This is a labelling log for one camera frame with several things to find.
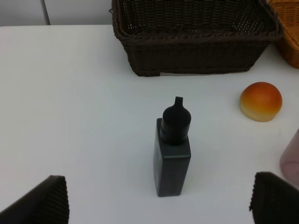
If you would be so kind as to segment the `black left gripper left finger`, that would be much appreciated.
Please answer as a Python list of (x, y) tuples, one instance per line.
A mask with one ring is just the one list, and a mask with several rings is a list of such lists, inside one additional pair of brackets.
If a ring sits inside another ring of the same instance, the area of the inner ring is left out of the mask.
[(64, 176), (50, 175), (0, 212), (2, 224), (67, 224), (70, 217)]

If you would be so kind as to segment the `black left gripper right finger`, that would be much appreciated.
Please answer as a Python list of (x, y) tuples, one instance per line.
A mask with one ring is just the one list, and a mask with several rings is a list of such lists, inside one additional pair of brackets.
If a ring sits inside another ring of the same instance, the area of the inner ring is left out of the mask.
[(271, 172), (257, 172), (249, 210), (256, 224), (297, 224), (299, 190)]

